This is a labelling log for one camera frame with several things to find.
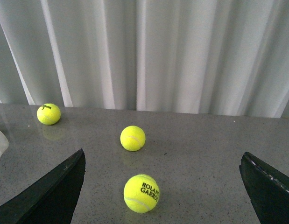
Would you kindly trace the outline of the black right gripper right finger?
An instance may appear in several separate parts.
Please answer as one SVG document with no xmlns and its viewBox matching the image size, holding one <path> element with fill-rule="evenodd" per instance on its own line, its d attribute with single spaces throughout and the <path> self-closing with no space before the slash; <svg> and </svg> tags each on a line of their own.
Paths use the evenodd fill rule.
<svg viewBox="0 0 289 224">
<path fill-rule="evenodd" d="M 289 177 L 250 152 L 239 169 L 260 223 L 289 224 Z"/>
</svg>

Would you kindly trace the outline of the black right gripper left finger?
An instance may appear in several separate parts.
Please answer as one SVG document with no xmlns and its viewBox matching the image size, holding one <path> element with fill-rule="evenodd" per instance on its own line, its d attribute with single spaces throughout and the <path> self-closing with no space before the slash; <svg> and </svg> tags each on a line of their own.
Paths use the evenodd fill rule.
<svg viewBox="0 0 289 224">
<path fill-rule="evenodd" d="M 85 154 L 75 152 L 0 206 L 0 224 L 69 224 L 85 175 Z"/>
</svg>

